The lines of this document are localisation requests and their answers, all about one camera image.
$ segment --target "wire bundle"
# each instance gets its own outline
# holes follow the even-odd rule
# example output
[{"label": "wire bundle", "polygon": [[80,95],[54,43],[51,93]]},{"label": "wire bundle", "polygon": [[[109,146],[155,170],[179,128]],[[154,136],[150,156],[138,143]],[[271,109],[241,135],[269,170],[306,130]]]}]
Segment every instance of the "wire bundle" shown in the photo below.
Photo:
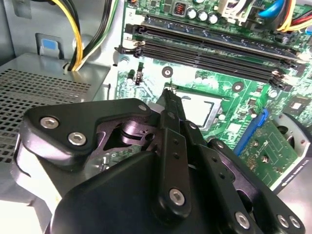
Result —
[{"label": "wire bundle", "polygon": [[296,0],[277,0],[269,8],[259,12],[262,18],[271,19],[267,22],[272,29],[283,33],[299,31],[312,25],[312,10],[293,19]]},{"label": "wire bundle", "polygon": [[65,13],[73,28],[76,39],[76,48],[73,58],[70,64],[67,65],[67,67],[69,71],[78,71],[84,65],[90,55],[93,54],[94,51],[100,47],[100,45],[104,42],[106,36],[108,35],[112,26],[113,18],[116,13],[118,0],[105,1],[100,26],[97,30],[97,33],[94,35],[94,37],[85,47],[85,49],[83,49],[82,47],[79,18],[72,0],[62,0],[63,3],[60,0],[51,1],[58,5],[60,9]]}]

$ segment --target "white connector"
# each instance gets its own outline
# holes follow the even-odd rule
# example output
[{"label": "white connector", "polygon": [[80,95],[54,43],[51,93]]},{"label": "white connector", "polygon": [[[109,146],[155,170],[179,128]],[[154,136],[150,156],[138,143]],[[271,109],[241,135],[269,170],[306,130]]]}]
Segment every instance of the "white connector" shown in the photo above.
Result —
[{"label": "white connector", "polygon": [[238,25],[241,25],[241,23],[246,22],[254,2],[255,0],[253,0],[248,7],[242,10],[246,0],[219,0],[217,10],[222,17],[228,20],[228,22],[237,22]]}]

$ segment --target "chip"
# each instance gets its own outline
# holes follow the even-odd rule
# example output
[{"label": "chip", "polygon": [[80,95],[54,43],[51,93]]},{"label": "chip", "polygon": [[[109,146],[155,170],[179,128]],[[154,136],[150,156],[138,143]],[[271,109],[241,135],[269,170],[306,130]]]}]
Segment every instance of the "chip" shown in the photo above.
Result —
[{"label": "chip", "polygon": [[157,2],[156,1],[151,1],[151,6],[156,6]]},{"label": "chip", "polygon": [[248,105],[254,106],[255,105],[256,100],[255,99],[249,99],[248,101]]},{"label": "chip", "polygon": [[169,5],[164,5],[164,12],[169,13],[170,10],[171,10],[171,6],[169,6]]},{"label": "chip", "polygon": [[292,116],[299,116],[310,102],[310,98],[294,96],[289,100],[283,112]]}]

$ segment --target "yellow wire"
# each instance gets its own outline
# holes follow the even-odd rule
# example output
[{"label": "yellow wire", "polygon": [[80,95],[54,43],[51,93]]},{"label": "yellow wire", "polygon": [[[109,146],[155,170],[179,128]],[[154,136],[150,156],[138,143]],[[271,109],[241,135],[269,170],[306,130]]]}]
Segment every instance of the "yellow wire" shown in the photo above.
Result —
[{"label": "yellow wire", "polygon": [[292,0],[291,2],[291,6],[289,9],[289,14],[287,16],[287,18],[285,19],[284,23],[282,24],[282,26],[280,26],[277,30],[278,31],[282,31],[282,32],[287,32],[285,31],[287,28],[290,27],[291,23],[292,23],[292,19],[293,19],[293,11],[294,8],[296,7],[296,0]]},{"label": "yellow wire", "polygon": [[74,67],[72,69],[72,71],[75,71],[79,67],[81,60],[82,60],[82,56],[83,56],[82,55],[83,48],[82,48],[81,36],[80,36],[78,27],[77,27],[72,15],[68,12],[66,7],[59,0],[52,0],[52,1],[56,5],[58,5],[60,7],[60,9],[62,9],[62,11],[65,13],[65,15],[67,16],[67,18],[68,18],[68,20],[69,20],[69,22],[73,28],[74,34],[75,34],[76,44],[77,44],[77,55],[76,55],[76,62],[75,62]]},{"label": "yellow wire", "polygon": [[299,31],[300,29],[309,27],[310,25],[312,25],[312,19],[298,25],[290,26],[288,31]]}]

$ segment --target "blue wire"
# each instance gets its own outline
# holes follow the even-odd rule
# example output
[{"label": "blue wire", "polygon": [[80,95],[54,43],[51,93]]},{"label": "blue wire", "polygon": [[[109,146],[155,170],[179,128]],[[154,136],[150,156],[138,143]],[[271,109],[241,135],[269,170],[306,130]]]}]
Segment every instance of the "blue wire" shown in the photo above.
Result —
[{"label": "blue wire", "polygon": [[259,16],[263,18],[272,18],[276,16],[283,7],[284,0],[277,0],[268,9],[259,12]]}]

